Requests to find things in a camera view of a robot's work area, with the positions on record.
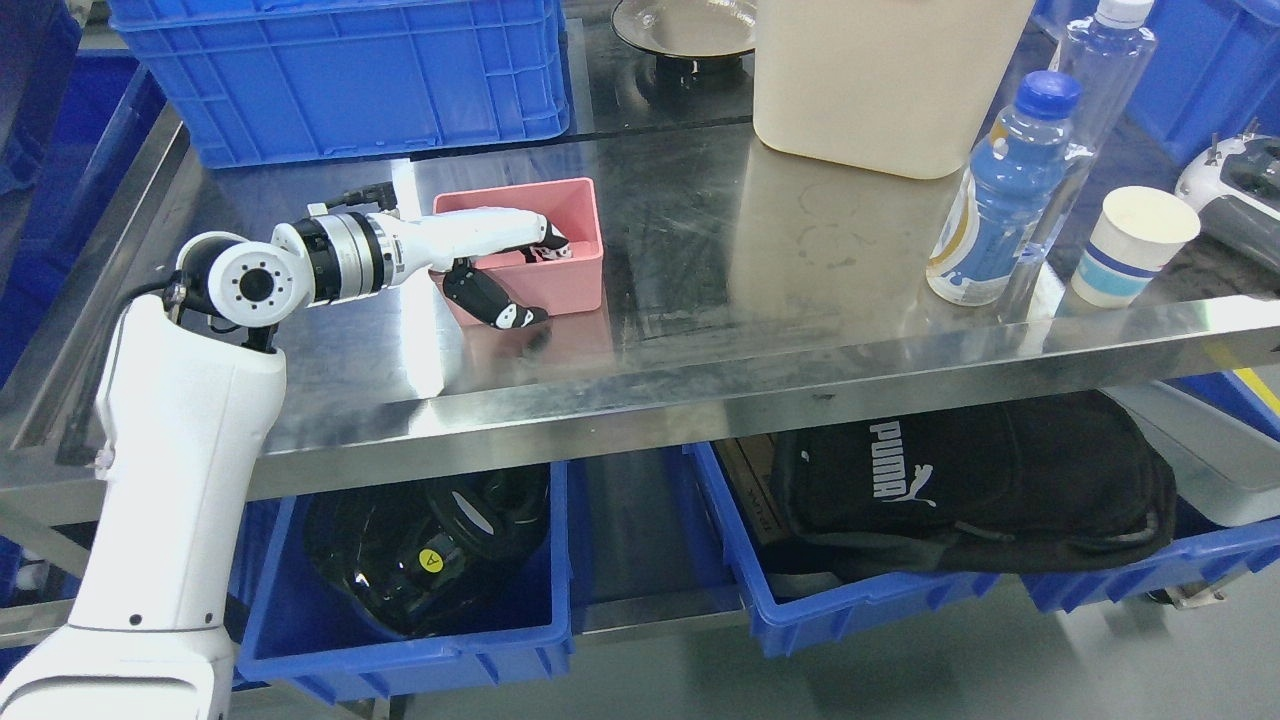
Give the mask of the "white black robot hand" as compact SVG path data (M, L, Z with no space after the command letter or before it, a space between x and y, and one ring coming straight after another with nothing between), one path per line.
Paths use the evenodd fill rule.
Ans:
M442 275L443 295L470 316L497 329L539 325L543 307L517 302L508 291L474 265L476 258L525 251L554 261L572 256L564 232L547 217L517 208L471 208L413 220L374 213L367 222L389 243L385 286L403 284L420 272Z

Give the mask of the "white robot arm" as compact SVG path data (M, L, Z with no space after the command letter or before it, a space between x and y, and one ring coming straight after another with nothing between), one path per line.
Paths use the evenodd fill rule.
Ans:
M210 231L123 302L93 402L106 486L64 626L3 679L5 719L224 719L227 591L253 465L285 392L276 324L399 274L361 218L268 242Z

